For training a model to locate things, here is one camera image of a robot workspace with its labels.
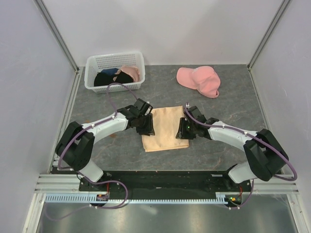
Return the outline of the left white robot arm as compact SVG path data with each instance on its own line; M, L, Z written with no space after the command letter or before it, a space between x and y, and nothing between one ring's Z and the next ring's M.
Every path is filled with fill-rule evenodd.
M152 109L148 102L136 99L133 105L115 110L100 120L86 124L71 122L55 148L59 156L58 169L64 169L61 166L64 161L69 168L89 179L90 186L96 191L105 189L104 171L91 159L94 145L114 133L131 128L135 128L139 135L155 135Z

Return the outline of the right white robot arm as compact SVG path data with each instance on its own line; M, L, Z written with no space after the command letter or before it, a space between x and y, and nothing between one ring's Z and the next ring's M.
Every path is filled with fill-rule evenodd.
M177 139L202 137L226 143L245 153L247 161L229 168L222 180L223 187L228 191L234 191L240 183L250 179L269 181L289 160L282 146L267 129L247 131L213 117L207 119L196 106L184 108L184 115L179 121Z

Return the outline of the peach cloth napkin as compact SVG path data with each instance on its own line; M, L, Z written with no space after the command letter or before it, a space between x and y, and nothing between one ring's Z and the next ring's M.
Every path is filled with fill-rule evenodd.
M146 152L188 148L189 140L177 139L180 118L184 117L183 107L163 107L152 110L155 135L142 136Z

